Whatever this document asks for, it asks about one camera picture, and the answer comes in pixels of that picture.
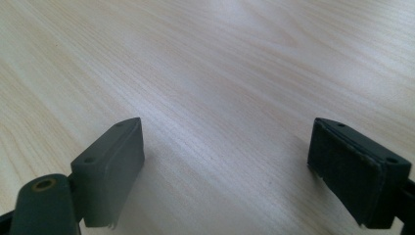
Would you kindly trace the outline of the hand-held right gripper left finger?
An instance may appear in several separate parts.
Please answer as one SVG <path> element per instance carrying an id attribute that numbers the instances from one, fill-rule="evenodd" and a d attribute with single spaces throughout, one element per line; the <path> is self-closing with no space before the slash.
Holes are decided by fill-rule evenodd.
<path id="1" fill-rule="evenodd" d="M 76 218 L 87 227 L 115 227 L 144 161 L 140 118 L 108 129 L 70 164 Z"/>

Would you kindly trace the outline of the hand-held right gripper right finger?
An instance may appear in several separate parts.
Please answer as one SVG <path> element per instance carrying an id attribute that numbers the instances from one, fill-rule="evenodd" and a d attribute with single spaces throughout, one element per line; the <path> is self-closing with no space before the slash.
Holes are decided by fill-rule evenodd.
<path id="1" fill-rule="evenodd" d="M 355 221 L 389 229 L 396 218 L 412 227 L 411 162 L 334 120 L 313 124 L 307 164 L 340 199 Z"/>

